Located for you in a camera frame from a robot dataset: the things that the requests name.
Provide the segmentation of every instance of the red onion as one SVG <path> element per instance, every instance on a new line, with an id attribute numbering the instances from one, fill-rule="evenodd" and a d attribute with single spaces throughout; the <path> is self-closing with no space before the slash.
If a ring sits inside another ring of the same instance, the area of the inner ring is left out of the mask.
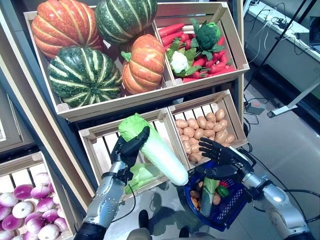
<path id="1" fill-rule="evenodd" d="M 41 199 L 36 206 L 37 206 L 37 210 L 39 212 L 44 213 L 45 211 L 52 209 L 54 207 L 54 205 L 55 205 L 55 203 L 52 200 L 52 198 L 46 197 L 44 199 Z"/>
<path id="2" fill-rule="evenodd" d="M 59 228 L 54 224 L 45 225 L 38 233 L 40 240 L 54 240 L 59 236 Z"/>
<path id="3" fill-rule="evenodd" d="M 35 199 L 43 199 L 48 197 L 50 190 L 47 186 L 36 186 L 31 190 L 31 197 Z"/>
<path id="4" fill-rule="evenodd" d="M 58 216 L 60 217 L 60 218 L 65 218 L 66 216 L 65 216 L 65 213 L 64 213 L 64 211 L 61 209 L 61 207 L 59 207 L 58 208 Z"/>
<path id="5" fill-rule="evenodd" d="M 13 190 L 13 196 L 19 200 L 28 199 L 31 196 L 31 190 L 33 188 L 34 187 L 31 184 L 23 184 L 23 185 L 17 186 Z"/>
<path id="6" fill-rule="evenodd" d="M 18 202 L 12 192 L 5 192 L 0 196 L 0 205 L 4 207 L 13 207 Z"/>
<path id="7" fill-rule="evenodd" d="M 50 183 L 50 178 L 48 173 L 41 172 L 34 176 L 33 181 L 36 186 L 47 186 Z"/>
<path id="8" fill-rule="evenodd" d="M 59 216 L 58 216 L 58 210 L 57 209 L 50 209 L 48 211 L 45 211 L 42 215 L 44 219 L 47 220 L 49 223 L 53 223 Z"/>
<path id="9" fill-rule="evenodd" d="M 60 232 L 64 232 L 67 229 L 67 222 L 64 218 L 58 217 L 55 221 L 54 224 L 58 226 Z"/>
<path id="10" fill-rule="evenodd" d="M 17 203 L 12 209 L 12 215 L 17 219 L 24 219 L 34 210 L 34 205 L 29 201 Z"/>
<path id="11" fill-rule="evenodd" d="M 52 186 L 52 183 L 51 183 L 51 182 L 49 182 L 49 184 L 48 184 L 48 188 L 49 188 L 50 192 L 52 192 L 52 193 L 54 193 L 54 192 L 55 192 L 55 190 L 54 190 L 54 186 Z"/>
<path id="12" fill-rule="evenodd" d="M 23 219 L 15 218 L 12 214 L 10 214 L 3 219 L 1 226 L 6 231 L 13 231 L 20 228 L 23 223 Z"/>
<path id="13" fill-rule="evenodd" d="M 14 231 L 0 231 L 1 240 L 10 240 L 15 236 Z"/>
<path id="14" fill-rule="evenodd" d="M 24 224 L 27 224 L 27 222 L 29 222 L 30 219 L 33 219 L 35 217 L 41 217 L 42 216 L 42 213 L 41 212 L 32 212 L 30 213 L 24 220 Z"/>
<path id="15" fill-rule="evenodd" d="M 11 207 L 0 205 L 0 221 L 11 213 Z"/>
<path id="16" fill-rule="evenodd" d="M 38 234 L 27 231 L 23 236 L 23 240 L 38 240 Z"/>
<path id="17" fill-rule="evenodd" d="M 32 234 L 37 234 L 45 226 L 46 220 L 40 216 L 30 219 L 26 224 L 26 229 Z"/>

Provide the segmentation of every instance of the pumpkin stem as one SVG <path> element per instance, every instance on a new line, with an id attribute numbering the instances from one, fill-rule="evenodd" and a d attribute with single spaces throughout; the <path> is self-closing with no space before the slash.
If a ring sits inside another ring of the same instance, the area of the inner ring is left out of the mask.
<path id="1" fill-rule="evenodd" d="M 127 62 L 129 62 L 129 61 L 130 61 L 130 58 L 131 58 L 131 52 L 122 51 L 122 52 L 121 52 L 121 56 L 122 56 Z"/>

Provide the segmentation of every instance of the pumpkin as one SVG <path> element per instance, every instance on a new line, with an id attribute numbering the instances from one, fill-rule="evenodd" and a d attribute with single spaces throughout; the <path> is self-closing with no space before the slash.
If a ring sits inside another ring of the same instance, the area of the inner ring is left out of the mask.
<path id="1" fill-rule="evenodd" d="M 151 25 L 156 12 L 156 0 L 102 0 L 95 8 L 96 26 L 108 43 L 127 43 Z"/>
<path id="2" fill-rule="evenodd" d="M 121 52 L 126 62 L 122 69 L 123 85 L 131 94 L 155 90 L 165 69 L 165 49 L 152 35 L 138 37 L 131 53 Z"/>
<path id="3" fill-rule="evenodd" d="M 48 58 L 67 46 L 103 50 L 94 11 L 76 0 L 47 0 L 39 4 L 31 30 L 35 44 Z"/>
<path id="4" fill-rule="evenodd" d="M 120 71 L 101 51 L 89 47 L 63 47 L 51 59 L 48 71 L 51 88 L 71 107 L 121 96 Z"/>

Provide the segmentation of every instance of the potato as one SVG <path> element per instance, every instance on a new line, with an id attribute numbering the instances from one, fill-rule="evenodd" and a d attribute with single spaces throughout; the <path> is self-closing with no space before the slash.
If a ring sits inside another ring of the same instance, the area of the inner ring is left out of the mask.
<path id="1" fill-rule="evenodd" d="M 222 126 L 220 123 L 216 122 L 214 124 L 214 128 L 213 130 L 218 133 L 218 132 L 221 132 L 223 130 L 224 126 Z"/>
<path id="2" fill-rule="evenodd" d="M 212 129 L 206 129 L 203 131 L 204 135 L 209 138 L 209 137 L 214 137 L 215 136 L 215 131 Z"/>
<path id="3" fill-rule="evenodd" d="M 214 114 L 213 112 L 209 112 L 209 113 L 205 116 L 205 118 L 206 118 L 208 121 L 211 121 L 211 122 L 213 122 L 213 123 L 216 122 L 216 116 L 215 116 L 215 114 Z"/>
<path id="4" fill-rule="evenodd" d="M 197 119 L 196 119 L 196 122 L 198 123 L 199 127 L 202 128 L 202 129 L 205 129 L 206 128 L 206 125 L 207 125 L 207 120 L 204 116 L 199 116 Z"/>
<path id="5" fill-rule="evenodd" d="M 201 161 L 202 156 L 199 153 L 191 153 L 189 155 L 189 161 L 192 163 L 198 163 Z"/>
<path id="6" fill-rule="evenodd" d="M 215 124 L 212 121 L 206 121 L 205 129 L 214 129 Z"/>
<path id="7" fill-rule="evenodd" d="M 193 138 L 193 136 L 195 135 L 195 130 L 193 128 L 187 126 L 183 129 L 183 135 L 186 135 L 189 138 Z"/>
<path id="8" fill-rule="evenodd" d="M 217 132 L 215 137 L 214 137 L 214 141 L 216 141 L 217 143 L 224 143 L 226 138 L 227 138 L 228 134 L 225 131 L 220 131 Z"/>
<path id="9" fill-rule="evenodd" d="M 200 192 L 198 192 L 196 190 L 192 190 L 192 191 L 190 191 L 190 196 L 194 197 L 195 199 L 199 199 L 200 198 Z"/>
<path id="10" fill-rule="evenodd" d="M 219 108 L 218 111 L 215 112 L 215 119 L 219 122 L 225 117 L 225 110 Z"/>
<path id="11" fill-rule="evenodd" d="M 233 135 L 232 133 L 229 133 L 228 136 L 226 137 L 226 139 L 224 140 L 224 142 L 226 144 L 230 144 L 235 140 L 235 135 Z"/>
<path id="12" fill-rule="evenodd" d="M 180 138 L 181 138 L 181 141 L 182 141 L 182 142 L 183 142 L 183 141 L 189 141 L 189 137 L 186 136 L 186 135 L 182 135 L 182 136 L 180 136 Z"/>
<path id="13" fill-rule="evenodd" d="M 202 128 L 198 128 L 197 130 L 195 130 L 194 132 L 194 138 L 196 140 L 199 140 L 201 137 L 203 137 L 205 134 L 205 131 Z"/>
<path id="14" fill-rule="evenodd" d="M 199 128 L 197 120 L 195 120 L 194 118 L 189 118 L 187 123 L 189 124 L 189 127 L 194 130 L 197 130 Z"/>
<path id="15" fill-rule="evenodd" d="M 225 130 L 228 127 L 228 121 L 225 119 L 222 119 L 219 123 L 223 126 L 222 130 Z"/>
<path id="16" fill-rule="evenodd" d="M 221 202 L 221 197 L 215 193 L 212 198 L 213 205 L 218 205 L 220 202 Z"/>
<path id="17" fill-rule="evenodd" d="M 182 134 L 184 134 L 184 131 L 182 128 L 178 127 L 178 133 L 179 133 L 179 136 L 181 136 Z"/>
<path id="18" fill-rule="evenodd" d="M 190 154 L 191 153 L 191 145 L 190 145 L 189 141 L 183 141 L 182 144 L 183 144 L 183 148 L 184 148 L 186 154 Z"/>
<path id="19" fill-rule="evenodd" d="M 195 139 L 194 137 L 191 137 L 189 139 L 189 143 L 190 143 L 190 145 L 198 144 L 199 140 Z"/>
<path id="20" fill-rule="evenodd" d="M 199 153 L 199 144 L 197 143 L 197 144 L 193 144 L 193 145 L 191 145 L 191 152 L 192 153 L 194 153 L 194 154 L 197 154 L 197 153 Z"/>
<path id="21" fill-rule="evenodd" d="M 175 125 L 178 128 L 184 129 L 184 128 L 188 127 L 189 124 L 188 124 L 188 122 L 186 120 L 177 119 L 177 120 L 175 120 Z"/>
<path id="22" fill-rule="evenodd" d="M 193 206 L 195 207 L 195 208 L 198 208 L 198 201 L 197 201 L 197 199 L 195 199 L 193 196 L 191 197 L 191 201 L 192 201 L 192 203 L 193 203 Z"/>

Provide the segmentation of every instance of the wooden crate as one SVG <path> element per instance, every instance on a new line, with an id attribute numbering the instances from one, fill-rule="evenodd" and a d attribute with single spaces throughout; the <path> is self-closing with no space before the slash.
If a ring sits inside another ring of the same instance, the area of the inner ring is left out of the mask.
<path id="1" fill-rule="evenodd" d="M 218 109 L 224 109 L 224 119 L 226 119 L 229 123 L 225 131 L 227 131 L 229 134 L 234 134 L 235 136 L 235 140 L 231 143 L 231 146 L 238 148 L 248 143 L 229 90 L 172 105 L 169 106 L 168 109 L 172 114 L 173 121 L 177 119 L 196 119 L 200 116 L 206 116 L 208 113 L 215 113 Z M 179 145 L 179 148 L 183 148 L 180 138 L 176 144 Z M 197 166 L 196 164 L 191 164 L 189 162 L 185 151 L 183 151 L 183 155 L 184 162 L 188 163 L 190 169 L 193 169 Z"/>
<path id="2" fill-rule="evenodd" d="M 179 135 L 175 130 L 174 122 L 170 116 L 168 108 L 165 107 L 159 110 L 143 113 L 141 114 L 141 117 L 154 126 L 162 140 L 182 162 L 185 169 L 189 170 L 188 163 L 184 158 L 184 150 L 180 145 L 176 145 L 176 142 L 179 141 Z M 108 172 L 111 168 L 110 156 L 118 140 L 118 126 L 122 120 L 123 119 L 79 131 L 83 146 L 98 184 L 101 183 L 102 174 Z M 149 163 L 149 160 L 140 153 L 136 163 Z M 138 189 L 135 194 L 149 190 L 167 180 L 167 177 L 161 175 L 157 180 Z M 130 198 L 131 196 L 132 194 L 122 196 L 122 201 Z"/>
<path id="3" fill-rule="evenodd" d="M 81 217 L 78 216 L 78 213 L 72 208 L 65 188 L 60 183 L 53 169 L 47 164 L 41 152 L 0 164 L 0 192 L 13 192 L 16 186 L 22 184 L 35 185 L 33 180 L 34 176 L 44 172 L 49 174 L 54 192 L 58 195 L 59 205 L 64 212 L 67 224 L 67 230 L 62 232 L 57 240 L 67 240 L 76 233 L 76 229 L 79 229 L 82 220 Z M 35 204 L 38 203 L 38 200 L 33 198 L 26 199 L 26 201 L 32 201 Z M 20 234 L 24 234 L 27 231 L 27 228 L 23 225 L 18 231 Z"/>
<path id="4" fill-rule="evenodd" d="M 91 117 L 120 111 L 126 108 L 132 108 L 139 105 L 164 100 L 167 98 L 181 96 L 183 94 L 198 91 L 204 88 L 209 88 L 221 83 L 229 82 L 231 80 L 234 80 L 237 76 L 241 75 L 241 73 L 244 73 L 249 69 L 249 65 L 247 63 L 245 54 L 242 50 L 235 25 L 230 15 L 230 11 L 225 3 L 158 3 L 156 19 L 150 28 L 150 32 L 153 33 L 158 39 L 160 38 L 159 33 L 157 32 L 157 28 L 173 24 L 175 21 L 178 20 L 180 22 L 189 21 L 189 16 L 182 18 L 171 18 L 174 15 L 173 13 L 183 13 L 184 15 L 207 14 L 207 16 L 196 17 L 200 23 L 203 22 L 203 19 L 217 20 L 219 26 L 223 27 L 224 29 L 223 34 L 226 36 L 228 46 L 230 48 L 228 54 L 230 56 L 233 56 L 235 65 L 237 67 L 237 71 L 219 75 L 215 77 L 214 80 L 213 78 L 206 78 L 196 82 L 178 84 L 179 81 L 174 80 L 174 77 L 170 70 L 168 59 L 166 59 L 166 67 L 163 73 L 160 89 L 135 95 L 128 95 L 121 98 L 94 103 L 91 105 L 81 106 L 77 108 L 70 108 L 66 103 L 62 103 L 61 99 L 57 97 L 54 92 L 51 91 L 50 84 L 48 81 L 49 62 L 46 59 L 46 57 L 42 54 L 42 52 L 39 50 L 39 48 L 36 46 L 33 34 L 31 32 L 31 23 L 33 19 L 36 17 L 37 12 L 25 12 L 24 16 L 29 29 L 33 47 L 56 113 L 59 116 L 68 119 L 70 122 L 80 121 Z M 118 58 L 118 56 L 120 55 L 119 49 L 114 45 L 110 45 L 107 43 L 105 44 L 107 47 L 106 54 L 115 61 L 117 67 L 121 70 L 122 63 Z"/>

